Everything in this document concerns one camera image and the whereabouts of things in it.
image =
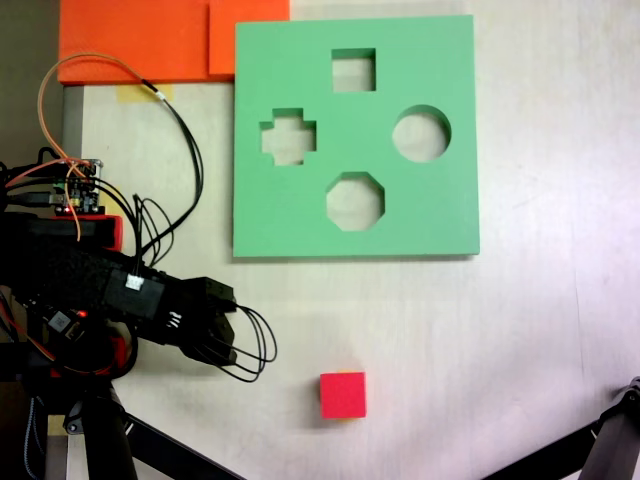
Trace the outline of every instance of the orange foam block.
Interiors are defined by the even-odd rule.
[[[60,0],[59,57],[106,53],[157,83],[228,81],[235,24],[288,19],[288,0]],[[107,61],[70,62],[58,79],[67,85],[135,82]]]
[[[236,72],[236,24],[287,21],[289,0],[211,0],[209,18],[209,75],[215,81],[231,81]]]

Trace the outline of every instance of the octagonal hole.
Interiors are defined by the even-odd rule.
[[[384,188],[368,173],[343,173],[327,191],[327,215],[346,232],[367,230],[384,215]]]

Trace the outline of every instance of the black metal leg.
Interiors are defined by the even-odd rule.
[[[128,425],[134,458],[174,480],[245,480],[134,416]]]
[[[82,428],[91,480],[137,480],[125,434],[122,411],[115,402],[88,398],[82,410]]]
[[[618,413],[602,425],[580,480],[631,480],[639,453],[637,422],[625,412]]]
[[[598,422],[552,443],[484,480],[561,480],[579,471],[595,442]]]

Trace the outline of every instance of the red cube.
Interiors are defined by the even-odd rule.
[[[323,373],[320,375],[323,418],[362,418],[367,416],[364,372]]]

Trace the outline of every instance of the white table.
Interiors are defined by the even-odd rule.
[[[480,256],[234,261],[233,86],[177,85],[206,189],[161,268],[232,285],[281,356],[244,385],[142,342],[116,388],[248,479],[481,478],[596,418],[640,373],[640,4],[339,1],[293,0],[292,18],[475,16]],[[86,88],[83,104],[82,155],[176,218],[193,172],[170,117],[117,103],[114,87]],[[322,423],[319,375],[360,369],[368,418]],[[83,455],[72,449],[69,478]]]

